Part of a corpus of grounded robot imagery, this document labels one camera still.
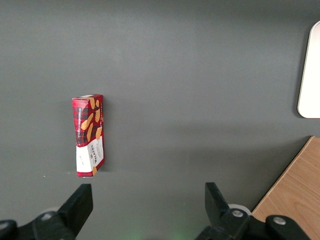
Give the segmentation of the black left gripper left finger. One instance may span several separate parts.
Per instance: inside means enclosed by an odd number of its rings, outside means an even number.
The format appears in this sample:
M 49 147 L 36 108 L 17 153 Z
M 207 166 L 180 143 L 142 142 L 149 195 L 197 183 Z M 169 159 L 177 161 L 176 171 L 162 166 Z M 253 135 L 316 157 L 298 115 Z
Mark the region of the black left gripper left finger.
M 81 184 L 56 211 L 46 211 L 18 226 L 12 219 L 0 221 L 2 240 L 75 240 L 93 210 L 92 185 Z

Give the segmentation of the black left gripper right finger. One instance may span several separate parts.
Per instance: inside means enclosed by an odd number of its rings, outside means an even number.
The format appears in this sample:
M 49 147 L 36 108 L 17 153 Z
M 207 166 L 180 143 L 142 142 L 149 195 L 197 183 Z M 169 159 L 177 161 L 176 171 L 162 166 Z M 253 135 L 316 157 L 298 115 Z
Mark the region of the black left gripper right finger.
M 243 206 L 229 206 L 214 182 L 205 184 L 205 210 L 210 225 L 197 240 L 309 240 L 293 219 L 269 215 L 265 222 L 256 219 Z

